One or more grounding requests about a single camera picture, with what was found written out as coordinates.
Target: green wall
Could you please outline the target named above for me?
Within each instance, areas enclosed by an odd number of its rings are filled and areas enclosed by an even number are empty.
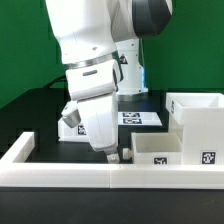
[[[154,90],[224,88],[224,1],[175,0],[161,36],[144,41],[147,86]]]
[[[152,90],[224,88],[224,1],[174,0],[158,37],[144,40]],[[64,74],[43,0],[0,1],[0,107]]]

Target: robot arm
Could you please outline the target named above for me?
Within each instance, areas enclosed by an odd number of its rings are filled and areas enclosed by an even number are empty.
[[[119,162],[115,92],[122,71],[115,42],[158,35],[171,18],[171,0],[46,0],[71,100],[96,151]]]

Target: black table surface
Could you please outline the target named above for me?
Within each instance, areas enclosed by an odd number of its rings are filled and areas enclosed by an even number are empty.
[[[34,131],[36,146],[27,162],[107,163],[104,153],[95,153],[88,143],[58,142],[57,121],[68,99],[63,89],[32,89],[0,109],[0,157],[23,131]],[[119,103],[119,111],[157,112],[163,124],[120,126],[119,152],[130,147],[131,132],[167,131],[164,92]],[[0,188],[1,224],[223,224],[223,211],[222,190]]]

